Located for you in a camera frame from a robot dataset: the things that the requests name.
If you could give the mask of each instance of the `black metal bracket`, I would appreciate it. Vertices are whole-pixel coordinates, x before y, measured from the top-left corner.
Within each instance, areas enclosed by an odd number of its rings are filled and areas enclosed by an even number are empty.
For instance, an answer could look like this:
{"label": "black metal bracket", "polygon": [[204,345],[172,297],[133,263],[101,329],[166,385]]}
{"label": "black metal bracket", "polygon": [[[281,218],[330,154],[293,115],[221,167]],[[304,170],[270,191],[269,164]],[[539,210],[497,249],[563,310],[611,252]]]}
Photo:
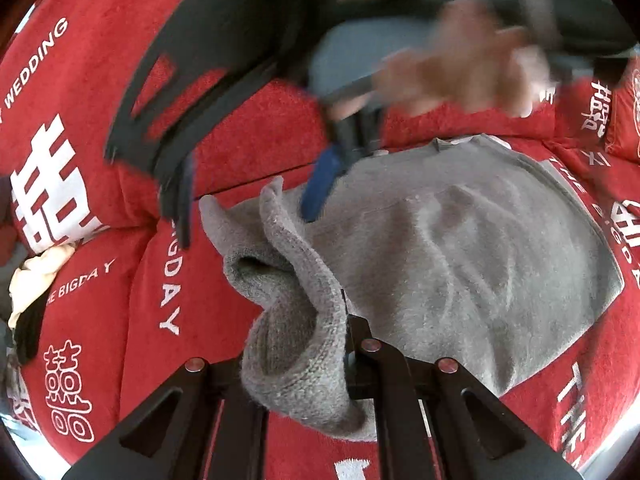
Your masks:
{"label": "black metal bracket", "polygon": [[[187,248],[194,171],[190,153],[217,124],[274,78],[305,89],[323,106],[370,91],[370,76],[383,57],[403,47],[428,44],[438,12],[448,1],[183,0],[149,47],[124,94],[105,158],[125,161],[158,181],[162,214],[178,226],[178,241]],[[488,1],[505,24],[527,23],[519,0]],[[549,52],[549,62],[563,79],[592,70],[595,57],[617,55],[636,44],[609,0],[552,2],[563,50]],[[582,14],[598,15],[598,23],[592,19],[574,23]],[[144,83],[163,56],[175,72],[134,114]],[[148,130],[162,112],[201,75],[216,69],[226,71],[225,76],[159,138],[149,138]],[[352,121],[327,121],[334,150],[323,159],[329,164],[321,168],[318,192],[303,207],[307,220],[320,214],[335,179],[358,156],[367,155],[368,140],[379,139],[378,122],[370,121],[368,112],[356,120],[362,118],[366,121],[359,129],[354,129]],[[340,133],[347,129],[346,136]],[[368,137],[364,143],[359,138],[362,131]],[[356,150],[354,139],[359,142]]]}
{"label": "black metal bracket", "polygon": [[[382,480],[579,480],[454,359],[406,358],[349,316],[352,399],[373,399]],[[63,480],[264,480],[268,412],[240,382],[241,357],[193,358]]]}

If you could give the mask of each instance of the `human hand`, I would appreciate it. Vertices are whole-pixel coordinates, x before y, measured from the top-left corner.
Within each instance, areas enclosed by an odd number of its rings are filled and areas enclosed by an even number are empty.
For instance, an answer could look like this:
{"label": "human hand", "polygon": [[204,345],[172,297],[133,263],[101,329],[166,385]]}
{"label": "human hand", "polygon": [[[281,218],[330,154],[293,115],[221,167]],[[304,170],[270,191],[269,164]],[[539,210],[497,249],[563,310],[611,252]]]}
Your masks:
{"label": "human hand", "polygon": [[[524,28],[501,28],[482,0],[456,0],[442,10],[433,46],[405,50],[385,59],[374,87],[389,104],[411,115],[427,113],[444,101],[467,112],[500,108],[526,115],[549,86],[542,51],[529,44]],[[362,108],[369,96],[341,102],[330,116],[340,120]]]}

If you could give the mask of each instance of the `red bedding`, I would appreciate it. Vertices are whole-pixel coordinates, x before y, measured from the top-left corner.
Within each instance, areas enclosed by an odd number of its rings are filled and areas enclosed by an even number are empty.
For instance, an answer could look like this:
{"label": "red bedding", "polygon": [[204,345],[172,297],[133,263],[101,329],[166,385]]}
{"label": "red bedding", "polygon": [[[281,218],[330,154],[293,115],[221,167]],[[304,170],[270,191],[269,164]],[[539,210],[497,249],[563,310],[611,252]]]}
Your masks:
{"label": "red bedding", "polygon": [[[40,251],[105,230],[57,276],[38,357],[22,370],[16,402],[20,418],[69,462],[187,358],[236,356],[259,313],[226,282],[199,215],[193,247],[179,250],[171,225],[159,221],[154,184],[102,161],[132,70],[179,1],[42,0],[0,64],[0,173],[13,174],[23,241]],[[588,109],[591,82],[579,92]],[[572,148],[564,118],[574,111],[563,113],[551,95],[541,100],[526,119],[497,112],[465,116],[449,105],[415,119],[393,112],[384,139],[387,147],[406,148],[436,136],[501,136],[514,150],[551,160],[591,213],[610,222],[625,288],[597,324],[598,336],[592,329],[503,399],[579,466],[640,391],[640,229],[633,216],[640,167],[597,148]],[[284,173],[287,186],[295,186],[308,176],[323,142],[313,102],[271,84],[198,147],[196,192],[218,192],[228,206],[255,196],[270,174]],[[612,183],[611,197],[601,203],[593,198],[600,197],[590,180],[594,169]],[[618,205],[624,201],[628,209]],[[276,418],[266,479],[374,480],[374,448]]]}

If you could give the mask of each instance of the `red pillow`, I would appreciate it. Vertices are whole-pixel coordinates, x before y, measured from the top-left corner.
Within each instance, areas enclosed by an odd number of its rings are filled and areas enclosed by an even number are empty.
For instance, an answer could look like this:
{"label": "red pillow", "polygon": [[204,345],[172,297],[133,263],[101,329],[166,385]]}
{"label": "red pillow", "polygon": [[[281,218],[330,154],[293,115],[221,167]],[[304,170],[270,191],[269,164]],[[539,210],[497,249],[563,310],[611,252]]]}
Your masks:
{"label": "red pillow", "polygon": [[16,406],[68,462],[118,421],[131,282],[153,231],[111,230],[78,248],[53,283]]}
{"label": "red pillow", "polygon": [[[15,172],[17,221],[34,252],[104,226],[155,225],[155,183],[123,164],[107,166],[103,150],[136,66],[180,1],[42,0],[5,54],[0,174]],[[162,66],[152,72],[147,98],[167,75]],[[190,96],[209,84],[201,81]],[[546,139],[554,134],[554,120],[551,104],[515,120],[498,112],[466,116],[451,106],[415,119],[392,113],[385,143],[408,146],[478,132]],[[167,126],[169,120],[159,122]],[[275,82],[197,147],[195,193],[303,166],[324,144],[313,100]]]}
{"label": "red pillow", "polygon": [[640,162],[640,59],[633,58],[616,89],[607,153]]}

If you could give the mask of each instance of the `dark gray clothing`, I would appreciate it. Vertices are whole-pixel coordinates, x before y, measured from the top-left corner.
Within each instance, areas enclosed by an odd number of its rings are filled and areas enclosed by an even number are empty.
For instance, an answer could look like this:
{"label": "dark gray clothing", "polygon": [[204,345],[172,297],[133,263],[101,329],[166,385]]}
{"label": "dark gray clothing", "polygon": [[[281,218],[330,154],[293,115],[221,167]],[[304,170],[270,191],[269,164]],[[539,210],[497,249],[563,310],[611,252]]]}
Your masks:
{"label": "dark gray clothing", "polygon": [[458,359],[501,395],[557,358],[623,288],[597,223],[562,178],[485,136],[358,163],[303,224],[282,179],[202,225],[229,282],[264,313],[242,380],[327,434],[374,439],[344,379],[346,312],[424,361]]}
{"label": "dark gray clothing", "polygon": [[9,261],[0,267],[0,414],[11,413],[11,402],[7,397],[7,353],[14,346],[14,337],[7,326],[11,316],[12,304],[9,284],[15,269],[27,258],[27,249],[20,242],[15,243],[14,252]]}

